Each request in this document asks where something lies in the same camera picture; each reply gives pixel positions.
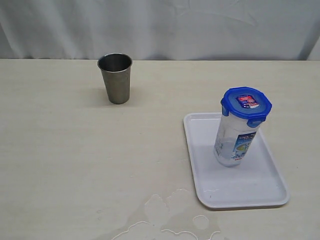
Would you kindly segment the stainless steel cup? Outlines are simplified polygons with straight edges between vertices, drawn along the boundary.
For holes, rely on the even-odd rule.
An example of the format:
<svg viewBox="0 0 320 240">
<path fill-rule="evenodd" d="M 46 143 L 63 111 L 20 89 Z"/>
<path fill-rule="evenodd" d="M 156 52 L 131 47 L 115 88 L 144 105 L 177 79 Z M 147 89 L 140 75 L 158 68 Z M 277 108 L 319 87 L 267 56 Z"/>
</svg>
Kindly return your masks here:
<svg viewBox="0 0 320 240">
<path fill-rule="evenodd" d="M 106 54 L 97 61 L 111 103 L 121 105 L 129 100 L 132 64 L 132 59 L 123 53 Z"/>
</svg>

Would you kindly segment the blue plastic lid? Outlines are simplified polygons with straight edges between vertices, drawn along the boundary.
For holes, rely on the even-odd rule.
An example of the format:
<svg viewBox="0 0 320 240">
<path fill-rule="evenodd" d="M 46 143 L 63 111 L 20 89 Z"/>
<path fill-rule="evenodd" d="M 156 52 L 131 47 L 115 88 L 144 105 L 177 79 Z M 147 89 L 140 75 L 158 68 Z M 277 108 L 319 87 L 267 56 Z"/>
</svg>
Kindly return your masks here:
<svg viewBox="0 0 320 240">
<path fill-rule="evenodd" d="M 272 109 L 271 102 L 263 92 L 247 86 L 228 89 L 220 103 L 223 116 L 232 114 L 246 120 L 250 128 L 256 128 L 264 122 Z"/>
</svg>

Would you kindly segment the white backdrop curtain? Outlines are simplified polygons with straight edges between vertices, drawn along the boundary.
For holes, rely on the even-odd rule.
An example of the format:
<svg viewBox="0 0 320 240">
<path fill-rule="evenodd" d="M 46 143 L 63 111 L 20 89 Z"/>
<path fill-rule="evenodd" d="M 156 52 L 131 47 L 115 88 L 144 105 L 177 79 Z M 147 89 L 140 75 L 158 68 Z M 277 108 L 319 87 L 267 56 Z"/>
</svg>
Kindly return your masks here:
<svg viewBox="0 0 320 240">
<path fill-rule="evenodd" d="M 310 60 L 317 0 L 3 0 L 5 59 Z"/>
</svg>

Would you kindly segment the clear plastic tall container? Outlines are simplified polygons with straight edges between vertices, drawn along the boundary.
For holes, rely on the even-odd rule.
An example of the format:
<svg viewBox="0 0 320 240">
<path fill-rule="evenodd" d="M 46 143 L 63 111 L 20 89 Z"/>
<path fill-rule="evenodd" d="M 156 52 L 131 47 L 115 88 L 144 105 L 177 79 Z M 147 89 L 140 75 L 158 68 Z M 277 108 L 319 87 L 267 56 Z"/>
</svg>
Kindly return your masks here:
<svg viewBox="0 0 320 240">
<path fill-rule="evenodd" d="M 237 166 L 245 157 L 261 121 L 250 121 L 231 113 L 222 115 L 214 143 L 214 155 L 225 167 Z"/>
</svg>

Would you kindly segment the white plastic tray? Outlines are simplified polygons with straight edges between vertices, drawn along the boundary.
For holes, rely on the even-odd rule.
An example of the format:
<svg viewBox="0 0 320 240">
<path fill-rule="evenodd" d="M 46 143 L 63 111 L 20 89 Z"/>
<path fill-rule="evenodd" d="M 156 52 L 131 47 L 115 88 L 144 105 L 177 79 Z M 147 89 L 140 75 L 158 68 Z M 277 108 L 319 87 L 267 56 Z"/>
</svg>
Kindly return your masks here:
<svg viewBox="0 0 320 240">
<path fill-rule="evenodd" d="M 219 112 L 194 112 L 183 119 L 195 192 L 210 209 L 259 209 L 285 205 L 288 186 L 261 130 L 241 164 L 226 167 L 214 155 Z"/>
</svg>

